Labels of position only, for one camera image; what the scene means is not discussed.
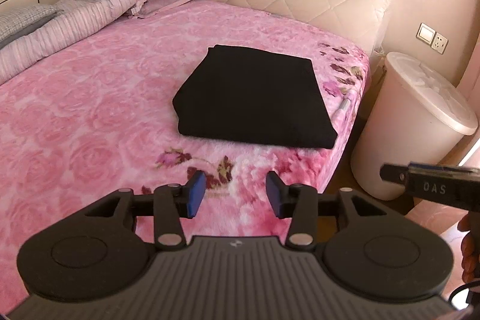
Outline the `person's right hand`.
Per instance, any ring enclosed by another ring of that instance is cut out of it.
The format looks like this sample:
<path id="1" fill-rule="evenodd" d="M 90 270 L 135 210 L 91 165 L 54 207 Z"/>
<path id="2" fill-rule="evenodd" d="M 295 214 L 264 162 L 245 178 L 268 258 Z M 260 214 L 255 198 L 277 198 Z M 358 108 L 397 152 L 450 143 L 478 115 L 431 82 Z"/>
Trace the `person's right hand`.
<path id="1" fill-rule="evenodd" d="M 470 233 L 470 214 L 465 215 L 457 224 L 459 232 L 466 232 L 463 238 L 460 250 L 462 254 L 461 267 L 463 269 L 462 280 L 464 283 L 471 283 L 476 280 L 474 271 L 479 265 L 479 252 L 476 249 L 474 237 Z"/>

